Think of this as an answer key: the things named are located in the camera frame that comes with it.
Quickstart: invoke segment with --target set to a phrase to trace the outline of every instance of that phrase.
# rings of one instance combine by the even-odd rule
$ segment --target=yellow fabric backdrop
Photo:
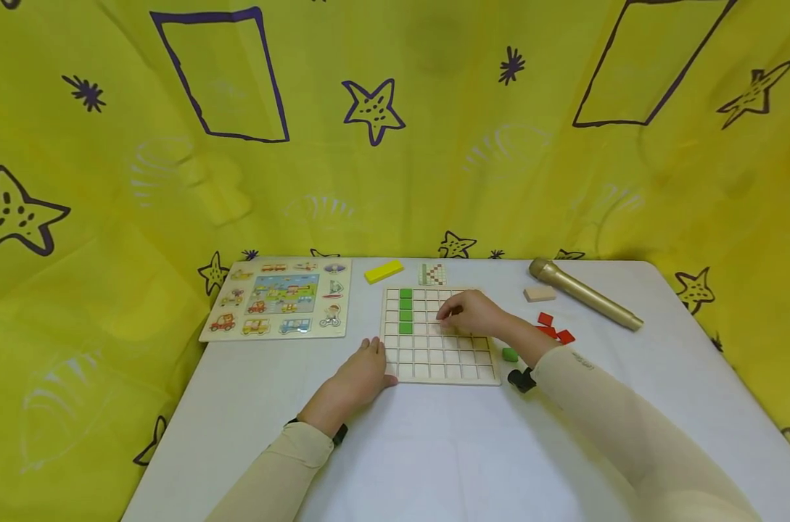
[[[649,260],[790,441],[790,0],[0,0],[0,521],[120,516],[242,251]]]

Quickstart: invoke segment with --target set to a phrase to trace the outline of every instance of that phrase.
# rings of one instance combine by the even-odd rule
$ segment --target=long sleeve
[[[632,484],[648,521],[759,521],[745,495],[651,403],[569,347],[532,378]]]
[[[285,426],[207,522],[292,522],[314,475],[333,450],[333,441],[318,429],[305,423]]]

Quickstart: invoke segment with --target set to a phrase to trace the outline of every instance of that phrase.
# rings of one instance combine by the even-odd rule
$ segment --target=white table
[[[428,262],[401,259],[403,273],[368,285],[363,272],[388,260],[354,260],[345,339],[210,344],[122,520],[202,521],[362,337],[379,333],[384,288],[416,285]],[[790,522],[789,444],[654,266],[558,262],[640,315],[646,325],[632,333],[563,294],[526,303],[522,288],[536,281],[523,260],[442,262],[450,286],[480,287],[529,320],[553,313],[578,352],[690,434],[764,521]],[[622,522],[630,499],[536,389],[401,384],[352,419],[297,520]]]

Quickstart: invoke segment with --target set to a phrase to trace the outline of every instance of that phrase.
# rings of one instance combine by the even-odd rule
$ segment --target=green block
[[[501,350],[501,358],[505,359],[505,361],[508,361],[509,363],[515,363],[519,360],[519,356],[514,351],[514,348],[509,347],[504,347]]]

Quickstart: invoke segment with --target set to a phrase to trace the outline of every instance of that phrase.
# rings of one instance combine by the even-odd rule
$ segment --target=gold microphone
[[[633,314],[610,298],[592,290],[592,288],[578,281],[575,277],[566,274],[558,268],[558,265],[555,265],[548,259],[538,257],[533,260],[531,265],[528,265],[528,273],[547,285],[559,288],[577,299],[577,301],[582,302],[587,307],[605,315],[625,328],[637,331],[644,325],[644,321],[638,318],[636,314]]]

